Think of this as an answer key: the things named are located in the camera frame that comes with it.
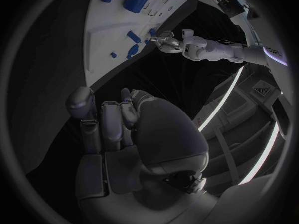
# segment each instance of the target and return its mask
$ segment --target glowing light strip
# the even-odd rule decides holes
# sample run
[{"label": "glowing light strip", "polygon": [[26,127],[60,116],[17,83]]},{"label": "glowing light strip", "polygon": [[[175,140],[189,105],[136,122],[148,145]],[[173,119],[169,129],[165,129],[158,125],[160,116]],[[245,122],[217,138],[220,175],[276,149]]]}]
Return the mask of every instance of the glowing light strip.
[{"label": "glowing light strip", "polygon": [[272,56],[268,51],[266,51],[266,49],[265,49],[264,47],[263,47],[263,50],[264,50],[264,53],[265,53],[267,56],[269,56],[271,59],[273,59],[273,60],[275,60],[275,61],[277,61],[277,62],[279,62],[279,63],[281,63],[281,64],[283,64],[283,65],[285,65],[285,66],[288,66],[288,65],[286,64],[286,62],[281,61],[281,60],[275,58],[274,56]]},{"label": "glowing light strip", "polygon": [[277,123],[275,123],[272,135],[271,135],[271,137],[269,139],[269,142],[268,142],[268,144],[267,144],[264,152],[262,153],[260,159],[254,165],[254,167],[252,168],[252,170],[247,174],[247,176],[238,185],[241,185],[241,184],[244,184],[244,183],[248,183],[257,174],[257,172],[259,171],[259,169],[261,168],[261,166],[263,165],[263,163],[267,159],[267,157],[268,157],[268,155],[269,155],[269,153],[270,153],[270,151],[271,151],[271,149],[273,147],[273,144],[274,144],[274,142],[276,140],[278,131],[279,131],[278,125],[277,125]]},{"label": "glowing light strip", "polygon": [[217,107],[214,109],[214,111],[212,112],[212,114],[206,119],[206,121],[198,128],[199,132],[202,132],[202,130],[208,125],[208,123],[214,118],[214,116],[217,114],[217,112],[220,110],[220,108],[223,106],[224,102],[226,101],[226,99],[228,98],[229,94],[232,92],[234,86],[236,85],[240,74],[243,70],[243,66],[239,69],[233,83],[231,84],[231,86],[229,87],[228,91],[226,92],[226,94],[224,95],[224,97],[222,98],[222,100],[220,101],[220,103],[217,105]]}]

